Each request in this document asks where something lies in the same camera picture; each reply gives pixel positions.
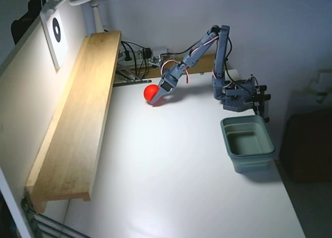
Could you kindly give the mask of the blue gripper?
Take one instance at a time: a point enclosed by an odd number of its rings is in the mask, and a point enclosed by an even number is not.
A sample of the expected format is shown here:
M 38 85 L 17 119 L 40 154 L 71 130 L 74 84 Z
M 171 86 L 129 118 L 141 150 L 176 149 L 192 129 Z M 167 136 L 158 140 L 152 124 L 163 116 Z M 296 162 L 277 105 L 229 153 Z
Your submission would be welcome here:
M 188 79 L 188 65 L 185 63 L 174 63 L 171 67 L 167 67 L 170 63 L 163 63 L 161 66 L 161 80 L 158 84 L 159 89 L 150 100 L 150 104 L 156 104 L 164 96 L 168 95 L 178 84 L 179 79 L 186 75 Z

